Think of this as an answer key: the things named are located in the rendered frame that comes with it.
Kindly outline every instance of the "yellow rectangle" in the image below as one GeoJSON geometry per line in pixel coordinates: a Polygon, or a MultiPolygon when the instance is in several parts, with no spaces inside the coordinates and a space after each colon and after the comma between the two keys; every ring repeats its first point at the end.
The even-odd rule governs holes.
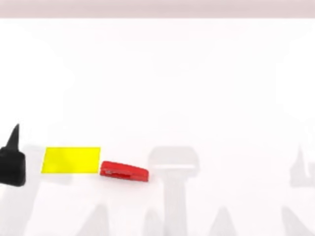
{"type": "Polygon", "coordinates": [[[43,174],[98,173],[100,147],[47,147],[43,174]]]}

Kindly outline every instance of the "red stapler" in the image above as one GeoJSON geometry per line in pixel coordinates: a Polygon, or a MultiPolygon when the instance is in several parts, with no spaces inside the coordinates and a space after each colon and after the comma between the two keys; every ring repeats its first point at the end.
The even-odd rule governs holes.
{"type": "Polygon", "coordinates": [[[102,163],[100,175],[144,182],[149,181],[148,170],[111,161],[104,161],[102,163]]]}

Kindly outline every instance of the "white background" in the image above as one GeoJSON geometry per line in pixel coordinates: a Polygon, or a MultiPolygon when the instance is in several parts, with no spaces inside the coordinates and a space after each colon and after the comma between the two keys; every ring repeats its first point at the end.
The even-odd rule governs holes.
{"type": "MultiPolygon", "coordinates": [[[[315,231],[314,190],[289,186],[299,145],[315,162],[314,42],[312,20],[1,20],[0,143],[19,122],[21,148],[101,146],[144,168],[156,146],[191,146],[189,235],[221,206],[241,236],[284,235],[282,206],[315,231]]],[[[163,218],[158,177],[80,175],[42,183],[27,235],[73,235],[98,201],[114,236],[142,235],[149,209],[163,218]]]]}

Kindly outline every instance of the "yellow paper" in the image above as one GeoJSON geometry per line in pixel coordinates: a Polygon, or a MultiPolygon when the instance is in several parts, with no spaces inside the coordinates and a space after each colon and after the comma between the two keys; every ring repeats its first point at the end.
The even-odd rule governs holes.
{"type": "Polygon", "coordinates": [[[99,155],[100,147],[47,147],[41,172],[98,173],[99,155]]]}

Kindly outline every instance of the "black pointed tip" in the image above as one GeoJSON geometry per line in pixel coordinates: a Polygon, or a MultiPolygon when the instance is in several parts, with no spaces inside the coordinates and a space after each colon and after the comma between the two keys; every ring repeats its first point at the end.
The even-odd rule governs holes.
{"type": "Polygon", "coordinates": [[[20,125],[17,124],[13,131],[12,134],[8,140],[8,143],[6,144],[6,148],[14,151],[19,150],[19,132],[20,132],[20,125]]]}

